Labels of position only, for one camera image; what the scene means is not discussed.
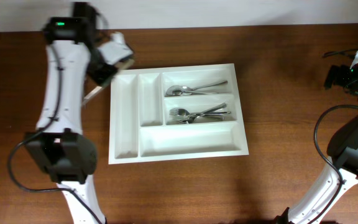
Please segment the steel tongs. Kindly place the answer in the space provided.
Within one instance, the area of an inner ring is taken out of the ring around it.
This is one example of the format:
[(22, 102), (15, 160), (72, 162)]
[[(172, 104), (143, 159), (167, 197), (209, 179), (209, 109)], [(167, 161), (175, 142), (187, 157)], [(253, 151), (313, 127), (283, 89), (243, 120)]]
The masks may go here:
[[(118, 62), (114, 65), (115, 68), (117, 68), (117, 73), (120, 73), (123, 70), (126, 70), (127, 68), (129, 68), (130, 66), (132, 66), (134, 64), (135, 60), (134, 59), (128, 59), (124, 62)], [(84, 98), (82, 101), (82, 106), (85, 106), (85, 104), (87, 104), (91, 99), (93, 99), (97, 94), (99, 94), (100, 92), (102, 92), (108, 85), (111, 84), (112, 78), (110, 79), (110, 81), (108, 81), (108, 83), (105, 86), (97, 86), (95, 87), (92, 91), (90, 91)]]

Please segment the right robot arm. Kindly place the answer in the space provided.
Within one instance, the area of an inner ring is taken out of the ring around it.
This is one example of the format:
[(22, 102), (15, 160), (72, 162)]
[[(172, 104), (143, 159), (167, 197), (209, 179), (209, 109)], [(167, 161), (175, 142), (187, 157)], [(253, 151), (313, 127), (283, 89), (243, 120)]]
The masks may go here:
[[(324, 87), (340, 86), (345, 93), (358, 99), (358, 48), (339, 51), (352, 59), (350, 66), (333, 65)], [(351, 187), (358, 184), (358, 115), (338, 129), (332, 136), (327, 151), (318, 144), (318, 129), (323, 118), (338, 109), (358, 110), (357, 105), (337, 105), (327, 109), (318, 118), (313, 132), (314, 146), (325, 161), (322, 173), (305, 196), (273, 219), (274, 223), (322, 223), (323, 217)]]

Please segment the steel fork dark handle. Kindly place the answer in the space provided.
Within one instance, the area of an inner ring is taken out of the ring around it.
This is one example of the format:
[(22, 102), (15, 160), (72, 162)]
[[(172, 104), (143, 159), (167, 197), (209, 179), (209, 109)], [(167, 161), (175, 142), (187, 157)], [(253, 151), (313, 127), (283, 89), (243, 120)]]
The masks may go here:
[(169, 111), (169, 115), (172, 117), (174, 116), (189, 116), (189, 115), (194, 115), (194, 114), (220, 114), (220, 115), (229, 115), (231, 114), (230, 111), (225, 111), (225, 112), (212, 112), (212, 113), (190, 113), (189, 111), (185, 110), (185, 109), (177, 109), (177, 110), (170, 110)]

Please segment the steel spoon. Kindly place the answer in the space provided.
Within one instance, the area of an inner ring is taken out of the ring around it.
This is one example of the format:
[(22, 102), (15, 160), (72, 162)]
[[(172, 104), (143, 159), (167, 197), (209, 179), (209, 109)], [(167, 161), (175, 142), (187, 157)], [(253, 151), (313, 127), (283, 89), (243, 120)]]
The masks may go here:
[(183, 85), (171, 86), (166, 91), (167, 96), (213, 95), (213, 94), (217, 94), (217, 92), (197, 91)]
[(220, 81), (217, 81), (217, 82), (214, 82), (214, 83), (201, 85), (201, 86), (197, 86), (197, 87), (194, 87), (194, 88), (190, 88), (188, 86), (180, 86), (179, 90), (182, 93), (213, 94), (213, 92), (200, 91), (200, 89), (209, 88), (209, 87), (215, 87), (215, 86), (221, 86), (221, 85), (226, 85), (226, 84), (228, 84), (227, 80), (220, 80)]

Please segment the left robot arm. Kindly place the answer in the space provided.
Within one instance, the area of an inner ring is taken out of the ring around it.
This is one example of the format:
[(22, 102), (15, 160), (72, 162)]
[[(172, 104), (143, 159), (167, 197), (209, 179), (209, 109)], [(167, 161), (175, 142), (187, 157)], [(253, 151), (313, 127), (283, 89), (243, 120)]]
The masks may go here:
[(106, 223), (93, 176), (96, 146), (83, 135), (81, 110), (133, 62), (133, 50), (119, 33), (98, 29), (100, 13), (88, 2), (74, 2), (68, 17), (52, 17), (42, 32), (48, 59), (40, 118), (21, 146), (55, 183), (75, 223)]

